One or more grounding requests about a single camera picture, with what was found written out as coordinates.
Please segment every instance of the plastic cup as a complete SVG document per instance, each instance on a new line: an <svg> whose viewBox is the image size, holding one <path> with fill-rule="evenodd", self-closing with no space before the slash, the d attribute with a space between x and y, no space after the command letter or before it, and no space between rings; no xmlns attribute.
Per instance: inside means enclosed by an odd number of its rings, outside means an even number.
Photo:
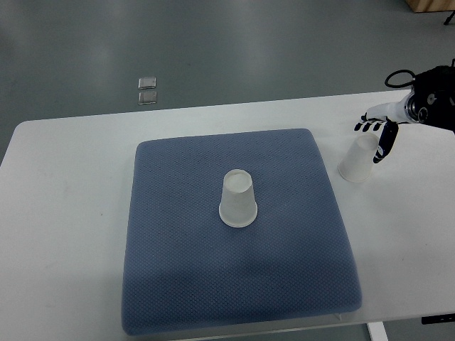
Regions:
<svg viewBox="0 0 455 341"><path fill-rule="evenodd" d="M221 220L231 227L245 227L256 219L257 205L250 174L242 169L226 173L219 213Z"/></svg>
<svg viewBox="0 0 455 341"><path fill-rule="evenodd" d="M378 149L379 138L372 133L358 136L338 164L338 171L347 181L361 183L368 179L373 167L373 157Z"/></svg>

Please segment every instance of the wooden box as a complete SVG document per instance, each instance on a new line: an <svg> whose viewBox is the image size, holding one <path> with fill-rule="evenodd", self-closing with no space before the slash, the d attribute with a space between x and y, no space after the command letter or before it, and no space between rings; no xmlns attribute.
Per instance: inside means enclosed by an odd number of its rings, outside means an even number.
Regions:
<svg viewBox="0 0 455 341"><path fill-rule="evenodd" d="M455 11L455 0L406 0L414 12Z"/></svg>

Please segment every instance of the concrete floor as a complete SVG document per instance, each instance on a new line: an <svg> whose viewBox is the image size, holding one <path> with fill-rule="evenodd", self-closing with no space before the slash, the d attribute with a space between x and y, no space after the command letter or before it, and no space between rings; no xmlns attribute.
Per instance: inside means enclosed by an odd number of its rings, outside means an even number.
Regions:
<svg viewBox="0 0 455 341"><path fill-rule="evenodd" d="M448 15L404 0L0 0L0 161L27 120L383 91L392 71L450 64ZM158 103L138 106L148 75ZM391 341L455 339L453 323L385 327ZM235 340L369 337L359 325Z"/></svg>

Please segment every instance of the robotic arm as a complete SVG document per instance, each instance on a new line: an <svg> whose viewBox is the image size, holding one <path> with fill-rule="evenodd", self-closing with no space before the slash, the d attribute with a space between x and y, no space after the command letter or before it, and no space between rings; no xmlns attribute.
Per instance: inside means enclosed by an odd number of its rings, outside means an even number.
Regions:
<svg viewBox="0 0 455 341"><path fill-rule="evenodd" d="M383 126L378 150L373 159L380 162L392 150L398 134L398 125L420 123L441 129L452 130L455 133L455 59L451 66L438 66L429 71L415 75L409 70L398 70L390 74L385 85L391 88L412 86L411 92L400 102L380 104L371 107L360 118L354 130L373 131ZM401 85L391 85L390 78L408 73L412 81Z"/></svg>

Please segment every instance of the blue mat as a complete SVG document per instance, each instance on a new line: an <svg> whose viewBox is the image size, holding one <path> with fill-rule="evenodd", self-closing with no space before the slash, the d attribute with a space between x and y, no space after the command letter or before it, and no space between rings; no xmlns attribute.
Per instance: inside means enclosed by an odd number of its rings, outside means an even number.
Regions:
<svg viewBox="0 0 455 341"><path fill-rule="evenodd" d="M218 215L223 176L251 174L257 219ZM122 323L130 335L359 309L348 236L310 131L147 141L136 151Z"/></svg>

